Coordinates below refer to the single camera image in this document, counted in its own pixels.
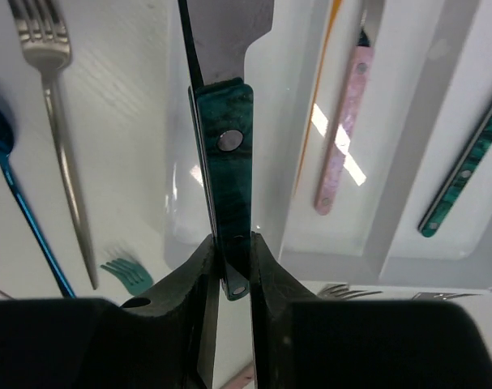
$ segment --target silver rivet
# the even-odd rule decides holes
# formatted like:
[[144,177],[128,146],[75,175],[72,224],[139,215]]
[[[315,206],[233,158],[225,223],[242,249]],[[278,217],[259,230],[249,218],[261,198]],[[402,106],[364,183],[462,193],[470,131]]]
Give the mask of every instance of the silver rivet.
[[359,75],[364,75],[366,73],[366,69],[368,69],[368,66],[364,62],[361,62],[356,66],[356,72]]
[[244,135],[238,130],[229,130],[222,134],[216,146],[223,152],[232,152],[241,145]]
[[234,295],[234,296],[237,296],[238,294],[240,294],[240,293],[244,292],[245,290],[246,290],[246,288],[244,288],[243,286],[238,287],[238,288],[236,288],[236,289],[233,291],[233,295]]

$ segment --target fork tines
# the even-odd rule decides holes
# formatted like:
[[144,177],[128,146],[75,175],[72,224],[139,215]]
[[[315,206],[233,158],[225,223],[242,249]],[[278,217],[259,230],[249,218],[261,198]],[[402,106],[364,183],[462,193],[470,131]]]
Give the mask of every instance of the fork tines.
[[53,0],[8,0],[21,43],[67,43],[66,26]]

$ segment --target fork handle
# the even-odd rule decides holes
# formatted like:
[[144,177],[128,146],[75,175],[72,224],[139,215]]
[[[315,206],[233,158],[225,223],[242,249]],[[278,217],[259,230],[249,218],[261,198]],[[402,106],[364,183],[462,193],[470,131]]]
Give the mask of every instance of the fork handle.
[[62,175],[64,190],[71,212],[76,238],[80,252],[94,289],[98,288],[98,275],[89,234],[88,218],[79,188],[78,174],[75,169],[71,141],[67,132],[66,119],[56,77],[42,78],[45,107],[47,108],[49,124],[53,133],[54,147],[57,152],[58,165]]
[[36,222],[35,216],[32,214],[30,207],[28,206],[26,200],[20,193],[19,187],[17,186],[15,177],[11,172],[7,160],[6,163],[3,163],[1,165],[1,168],[2,168],[2,174],[4,174],[6,183],[10,187],[11,193],[13,194],[15,201],[19,205],[20,210],[24,214],[24,217],[26,218],[26,221],[28,222],[28,225],[32,230],[33,235],[35,236],[36,241],[38,242],[38,245],[42,249],[42,253],[44,254],[45,260],[49,265],[49,269],[53,273],[54,279],[57,281],[57,285],[58,288],[60,289],[60,292],[64,297],[75,297],[75,292],[73,292],[73,288],[69,285],[69,282],[67,281],[67,278],[64,275],[62,269],[60,269],[60,266],[58,265],[58,261],[54,257],[51,248],[49,247],[47,241],[44,238],[44,234],[42,233],[40,227],[38,226],[38,223]]

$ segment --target silver fork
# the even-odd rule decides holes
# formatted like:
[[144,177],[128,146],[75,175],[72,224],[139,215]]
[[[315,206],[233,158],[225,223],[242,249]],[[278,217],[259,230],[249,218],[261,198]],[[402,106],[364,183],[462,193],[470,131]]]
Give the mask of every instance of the silver fork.
[[53,133],[58,164],[71,211],[73,225],[92,287],[98,287],[88,219],[79,189],[71,141],[60,101],[58,73],[71,62],[71,46],[66,25],[53,0],[8,0],[26,62],[42,78],[45,107]]

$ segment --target spoon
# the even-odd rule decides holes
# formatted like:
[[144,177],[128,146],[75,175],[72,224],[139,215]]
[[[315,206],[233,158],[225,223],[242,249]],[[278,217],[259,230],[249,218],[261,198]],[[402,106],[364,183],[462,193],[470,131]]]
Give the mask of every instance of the spoon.
[[15,138],[13,136],[13,131],[8,124],[8,121],[2,115],[0,111],[0,166],[2,174],[6,179],[8,186],[10,187],[11,193],[15,197],[15,201],[20,207],[20,210],[24,214],[29,227],[32,229],[33,235],[35,235],[39,246],[44,253],[45,260],[47,261],[51,272],[53,273],[54,279],[57,281],[58,288],[64,297],[75,297],[73,289],[69,285],[66,276],[58,266],[58,262],[54,257],[48,243],[45,241],[44,234],[41,232],[38,224],[36,223],[35,216],[32,214],[26,200],[22,196],[19,187],[15,181],[15,177],[11,171],[8,158],[10,156],[11,150],[13,150],[15,144]]

